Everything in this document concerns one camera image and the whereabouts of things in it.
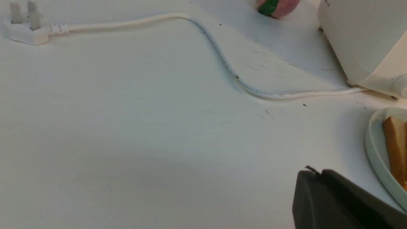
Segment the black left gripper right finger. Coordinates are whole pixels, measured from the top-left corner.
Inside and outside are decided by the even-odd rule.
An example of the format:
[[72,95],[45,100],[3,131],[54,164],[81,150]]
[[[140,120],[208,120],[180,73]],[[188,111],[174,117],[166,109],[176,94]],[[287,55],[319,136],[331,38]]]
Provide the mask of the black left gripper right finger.
[[321,179],[346,211],[365,229],[405,229],[406,214],[360,188],[339,173],[325,169]]

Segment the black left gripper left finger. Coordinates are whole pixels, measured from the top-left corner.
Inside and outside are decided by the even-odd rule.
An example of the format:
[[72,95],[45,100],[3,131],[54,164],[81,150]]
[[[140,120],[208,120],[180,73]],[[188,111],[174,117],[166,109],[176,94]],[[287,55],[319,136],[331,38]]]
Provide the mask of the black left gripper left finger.
[[360,223],[310,170],[297,174],[292,214],[296,229],[360,228]]

